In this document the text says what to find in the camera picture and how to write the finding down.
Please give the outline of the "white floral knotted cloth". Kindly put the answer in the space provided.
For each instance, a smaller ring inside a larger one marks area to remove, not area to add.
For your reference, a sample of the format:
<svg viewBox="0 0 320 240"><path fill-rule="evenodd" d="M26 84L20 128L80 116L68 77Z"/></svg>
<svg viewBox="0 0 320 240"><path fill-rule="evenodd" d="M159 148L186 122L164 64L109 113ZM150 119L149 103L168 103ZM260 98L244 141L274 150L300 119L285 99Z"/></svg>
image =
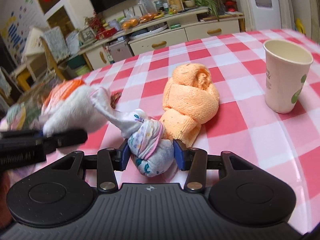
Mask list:
<svg viewBox="0 0 320 240"><path fill-rule="evenodd" d="M111 93L98 88L91 94L95 109L110 123L120 129L127 140L132 160L138 171L155 177L169 169L174 161L174 147L165 137L164 125L149 117L142 109L120 112L111 107Z"/></svg>

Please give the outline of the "orange white tissue pack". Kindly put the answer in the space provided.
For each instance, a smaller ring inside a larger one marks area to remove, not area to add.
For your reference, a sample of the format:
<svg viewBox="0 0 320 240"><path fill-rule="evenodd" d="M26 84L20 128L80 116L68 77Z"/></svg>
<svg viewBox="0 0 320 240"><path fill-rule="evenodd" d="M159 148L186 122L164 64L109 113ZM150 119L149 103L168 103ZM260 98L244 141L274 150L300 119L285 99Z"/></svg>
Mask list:
<svg viewBox="0 0 320 240"><path fill-rule="evenodd" d="M1 131L38 129L45 135L81 128L87 133L100 129L107 119L95 108L95 103L109 106L111 92L99 85L87 85L83 80L65 81L55 86L42 105L41 113L27 123L27 111L15 105L1 120Z"/></svg>

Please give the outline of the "orange twisted towel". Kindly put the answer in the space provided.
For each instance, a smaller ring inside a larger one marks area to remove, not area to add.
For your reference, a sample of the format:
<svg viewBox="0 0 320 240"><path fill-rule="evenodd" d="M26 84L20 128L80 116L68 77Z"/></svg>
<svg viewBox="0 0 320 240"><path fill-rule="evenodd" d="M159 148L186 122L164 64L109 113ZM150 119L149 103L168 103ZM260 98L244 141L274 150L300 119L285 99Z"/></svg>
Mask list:
<svg viewBox="0 0 320 240"><path fill-rule="evenodd" d="M163 92L164 113L160 122L166 138L180 140L191 147L201 126L217 114L219 100L219 92L206 66L187 63L176 67Z"/></svg>

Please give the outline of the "pink checkered tablecloth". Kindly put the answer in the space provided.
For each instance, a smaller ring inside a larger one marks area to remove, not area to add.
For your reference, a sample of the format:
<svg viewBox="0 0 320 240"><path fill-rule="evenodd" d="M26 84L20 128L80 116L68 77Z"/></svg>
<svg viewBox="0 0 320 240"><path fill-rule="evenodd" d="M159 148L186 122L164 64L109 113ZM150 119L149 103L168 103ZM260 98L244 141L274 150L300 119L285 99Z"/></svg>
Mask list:
<svg viewBox="0 0 320 240"><path fill-rule="evenodd" d="M231 150L287 182L297 204L289 223L299 232L319 223L319 62L315 61L291 113L270 110L264 99L269 37L301 44L319 58L319 46L292 30L212 37L148 52L82 76L85 83L120 91L121 111L142 108L159 118L162 93L176 66L202 63L220 94L217 115L195 145L211 154Z"/></svg>

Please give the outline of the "wooden dining chair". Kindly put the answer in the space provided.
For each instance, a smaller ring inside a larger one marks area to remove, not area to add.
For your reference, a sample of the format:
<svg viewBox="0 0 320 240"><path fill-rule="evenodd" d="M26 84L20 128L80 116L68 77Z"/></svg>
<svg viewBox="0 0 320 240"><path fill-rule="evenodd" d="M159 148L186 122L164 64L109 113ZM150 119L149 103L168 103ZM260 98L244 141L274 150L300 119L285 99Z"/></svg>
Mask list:
<svg viewBox="0 0 320 240"><path fill-rule="evenodd" d="M64 76L63 70L59 67L59 63L69 58L70 52L60 27L56 26L43 32L40 35L40 41L44 49L47 69L54 71L60 80L66 80L67 78Z"/></svg>

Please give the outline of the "cream TV cabinet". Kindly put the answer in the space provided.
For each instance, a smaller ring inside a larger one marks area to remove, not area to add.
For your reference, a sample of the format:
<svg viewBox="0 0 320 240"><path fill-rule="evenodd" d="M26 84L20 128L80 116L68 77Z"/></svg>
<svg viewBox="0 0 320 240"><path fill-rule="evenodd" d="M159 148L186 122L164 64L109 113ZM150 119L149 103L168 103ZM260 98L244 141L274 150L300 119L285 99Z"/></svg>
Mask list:
<svg viewBox="0 0 320 240"><path fill-rule="evenodd" d="M209 16L208 7L166 15L104 38L79 50L90 70L183 42L244 31L240 12Z"/></svg>

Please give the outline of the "white paper cup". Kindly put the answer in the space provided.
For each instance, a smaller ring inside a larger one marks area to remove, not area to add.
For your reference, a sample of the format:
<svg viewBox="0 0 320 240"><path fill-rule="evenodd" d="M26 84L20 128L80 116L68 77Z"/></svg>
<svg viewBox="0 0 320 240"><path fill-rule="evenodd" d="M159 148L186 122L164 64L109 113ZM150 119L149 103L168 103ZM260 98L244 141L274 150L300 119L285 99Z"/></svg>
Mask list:
<svg viewBox="0 0 320 240"><path fill-rule="evenodd" d="M265 102L273 111L293 110L308 76L313 56L301 45L287 40L267 40Z"/></svg>

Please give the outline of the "bag of oranges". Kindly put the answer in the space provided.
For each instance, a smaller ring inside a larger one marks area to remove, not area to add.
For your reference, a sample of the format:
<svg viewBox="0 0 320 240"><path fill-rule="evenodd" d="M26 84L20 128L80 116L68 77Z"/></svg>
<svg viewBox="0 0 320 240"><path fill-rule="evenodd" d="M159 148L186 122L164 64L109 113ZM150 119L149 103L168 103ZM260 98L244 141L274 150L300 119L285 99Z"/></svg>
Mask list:
<svg viewBox="0 0 320 240"><path fill-rule="evenodd" d="M137 4L142 13L139 19L141 24L153 20L158 15L158 11L151 0L137 0Z"/></svg>

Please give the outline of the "framed picture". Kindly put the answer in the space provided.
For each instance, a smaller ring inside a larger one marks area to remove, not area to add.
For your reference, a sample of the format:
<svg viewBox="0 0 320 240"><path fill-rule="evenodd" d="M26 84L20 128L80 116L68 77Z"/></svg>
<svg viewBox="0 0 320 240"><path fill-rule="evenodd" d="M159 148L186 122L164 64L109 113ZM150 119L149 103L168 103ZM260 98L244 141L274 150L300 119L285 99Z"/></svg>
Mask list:
<svg viewBox="0 0 320 240"><path fill-rule="evenodd" d="M169 12L171 14L184 11L182 0L167 0L169 3Z"/></svg>

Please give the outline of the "white standing air conditioner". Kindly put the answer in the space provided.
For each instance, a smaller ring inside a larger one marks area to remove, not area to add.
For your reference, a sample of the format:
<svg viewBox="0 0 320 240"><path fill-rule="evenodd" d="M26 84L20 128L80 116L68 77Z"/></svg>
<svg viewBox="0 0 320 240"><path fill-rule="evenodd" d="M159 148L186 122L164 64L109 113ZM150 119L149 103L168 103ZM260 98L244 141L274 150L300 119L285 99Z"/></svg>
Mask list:
<svg viewBox="0 0 320 240"><path fill-rule="evenodd" d="M291 0L237 0L244 13L247 31L292 29L294 27Z"/></svg>

